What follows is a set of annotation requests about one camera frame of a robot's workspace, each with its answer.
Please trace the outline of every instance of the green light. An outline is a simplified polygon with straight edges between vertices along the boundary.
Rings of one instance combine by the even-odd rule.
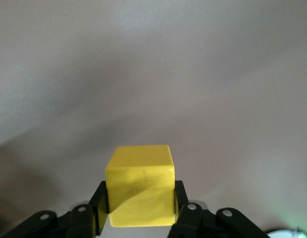
[[[301,233],[298,238],[307,238],[307,236],[304,233]]]

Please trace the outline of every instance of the gray surface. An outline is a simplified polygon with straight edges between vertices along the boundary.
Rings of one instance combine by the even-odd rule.
[[[0,0],[4,226],[88,200],[134,144],[169,144],[212,212],[307,231],[307,1]]]

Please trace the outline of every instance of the yellow block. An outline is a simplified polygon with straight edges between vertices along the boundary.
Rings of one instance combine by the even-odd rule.
[[[118,147],[106,167],[113,227],[175,222],[175,170],[168,145]]]

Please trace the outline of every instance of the block front face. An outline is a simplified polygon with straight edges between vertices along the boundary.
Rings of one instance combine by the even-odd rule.
[[[175,222],[175,170],[167,145],[118,147],[106,167],[106,185],[113,227]]]

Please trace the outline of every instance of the silver screw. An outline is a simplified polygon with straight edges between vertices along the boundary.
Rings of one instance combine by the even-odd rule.
[[[196,210],[196,206],[194,205],[194,204],[189,204],[188,206],[187,206],[187,208],[189,209],[189,210]]]
[[[223,214],[226,217],[232,217],[233,216],[232,212],[230,210],[226,210],[226,209],[223,210]]]
[[[50,215],[49,214],[44,214],[40,217],[41,220],[45,220],[49,217]]]
[[[86,210],[86,207],[80,207],[80,208],[78,209],[79,212],[83,212],[83,211],[85,211],[85,210]]]

